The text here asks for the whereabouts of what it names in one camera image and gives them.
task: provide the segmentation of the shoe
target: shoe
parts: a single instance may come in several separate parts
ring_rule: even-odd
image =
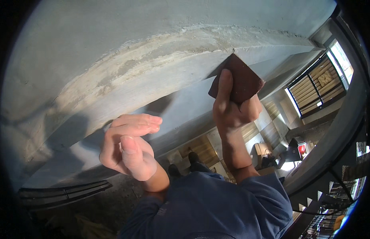
[[[195,162],[200,162],[200,158],[198,157],[198,154],[196,154],[195,152],[190,152],[188,154],[188,159],[189,159],[190,164],[195,163]]]
[[[172,177],[181,177],[182,176],[176,165],[169,165],[168,173]]]

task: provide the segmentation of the brown sandpaper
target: brown sandpaper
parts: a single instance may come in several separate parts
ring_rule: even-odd
[[[233,89],[230,100],[238,105],[253,97],[264,85],[264,81],[233,53],[228,57],[225,65],[211,84],[209,95],[213,98],[217,97],[218,82],[222,69],[230,70],[233,75]]]

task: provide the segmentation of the window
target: window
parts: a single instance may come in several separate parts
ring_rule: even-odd
[[[342,47],[334,40],[285,90],[299,117],[305,118],[344,97],[353,73]]]

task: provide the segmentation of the fingernail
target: fingernail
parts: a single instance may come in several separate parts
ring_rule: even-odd
[[[153,122],[153,123],[162,123],[162,118],[161,117],[158,117],[158,116],[150,116],[149,119]]]
[[[137,152],[137,145],[135,139],[130,136],[122,136],[120,138],[121,149],[123,153],[132,154]]]
[[[230,73],[230,71],[228,70],[228,69],[222,69],[222,71],[221,71],[221,75],[224,75],[224,77],[222,77],[222,80],[227,80],[228,79],[228,77],[226,77],[227,76],[227,74],[229,74]]]

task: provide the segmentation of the hand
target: hand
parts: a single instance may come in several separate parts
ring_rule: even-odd
[[[262,111],[257,94],[244,101],[240,107],[231,102],[232,88],[233,76],[229,70],[223,69],[219,78],[217,98],[213,105],[213,119],[221,136],[237,131],[243,125],[258,119]]]
[[[100,162],[139,181],[147,181],[157,170],[152,147],[140,136],[157,133],[162,118],[148,114],[121,115],[104,136]]]

